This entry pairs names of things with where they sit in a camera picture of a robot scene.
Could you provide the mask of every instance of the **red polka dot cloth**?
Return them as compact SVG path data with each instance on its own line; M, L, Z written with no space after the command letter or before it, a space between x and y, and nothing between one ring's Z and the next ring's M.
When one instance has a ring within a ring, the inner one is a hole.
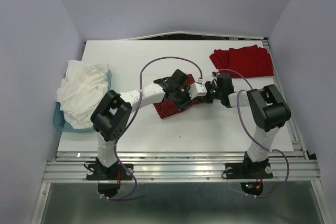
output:
M193 78L192 74L188 74L188 80L184 83L184 85L181 88L185 88L188 85L191 85L195 82L195 79ZM194 101L192 104L190 104L189 107L202 103L202 101ZM158 112L161 119L168 118L169 116L179 114L185 110L179 110L175 106L174 102L172 100L167 100L164 102L154 103L154 107L156 111Z

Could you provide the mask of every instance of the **gray wall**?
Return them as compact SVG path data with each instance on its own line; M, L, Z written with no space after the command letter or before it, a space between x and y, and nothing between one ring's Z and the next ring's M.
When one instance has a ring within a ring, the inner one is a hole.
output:
M0 222L30 223L67 61L83 50L60 0L0 0Z
M335 0L291 0L270 45L303 139L316 152L336 221L335 18Z
M85 39L168 31L269 36L289 0L62 0Z

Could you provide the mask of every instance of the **folded red cloth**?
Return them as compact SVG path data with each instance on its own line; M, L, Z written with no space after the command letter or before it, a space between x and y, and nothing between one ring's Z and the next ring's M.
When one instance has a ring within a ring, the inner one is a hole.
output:
M271 56L265 48L257 45L239 49L230 48L226 51L215 50L210 59L217 69L232 69L246 78L274 75ZM232 78L239 78L235 73L229 72L229 74Z
M184 88L187 85L191 85L195 82L193 76L191 74L188 74L188 80L184 83L184 85L181 88ZM189 108L195 104L202 103L202 101L195 101L192 104L190 104ZM154 103L154 107L156 111L158 112L161 119L168 118L169 116L181 113L185 110L179 110L175 106L174 102L171 100L167 100L164 102Z

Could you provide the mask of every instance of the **blue plastic bin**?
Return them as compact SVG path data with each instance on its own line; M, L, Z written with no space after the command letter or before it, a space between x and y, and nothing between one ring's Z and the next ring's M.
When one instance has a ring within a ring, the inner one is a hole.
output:
M107 90L111 89L111 80L112 80L112 73L110 70L107 72L107 81L109 83ZM66 132L89 132L93 131L93 128L86 128L86 129L77 129L75 130L68 122L64 119L64 113L60 110L61 104L56 102L56 108L54 113L54 126L59 131L66 131Z

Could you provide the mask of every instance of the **white cloth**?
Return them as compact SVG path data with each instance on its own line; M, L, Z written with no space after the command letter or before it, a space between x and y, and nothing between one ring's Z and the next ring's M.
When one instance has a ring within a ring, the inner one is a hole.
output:
M93 65L70 60L66 76L57 90L64 119L74 129L92 127L91 114L108 89L108 64Z

